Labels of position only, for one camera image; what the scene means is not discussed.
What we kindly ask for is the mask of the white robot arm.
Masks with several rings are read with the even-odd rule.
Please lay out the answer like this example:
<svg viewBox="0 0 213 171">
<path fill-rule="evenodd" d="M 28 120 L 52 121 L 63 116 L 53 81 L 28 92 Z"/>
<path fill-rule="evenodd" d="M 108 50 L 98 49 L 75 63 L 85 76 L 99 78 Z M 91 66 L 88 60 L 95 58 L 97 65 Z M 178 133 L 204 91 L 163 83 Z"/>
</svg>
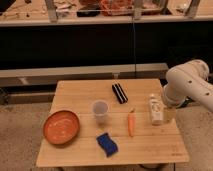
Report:
<svg viewBox="0 0 213 171">
<path fill-rule="evenodd" d="M 161 94 L 164 121 L 173 120 L 176 109 L 191 99 L 213 112 L 213 84 L 208 82 L 209 67 L 203 60 L 191 60 L 166 72 L 167 84 Z"/>
</svg>

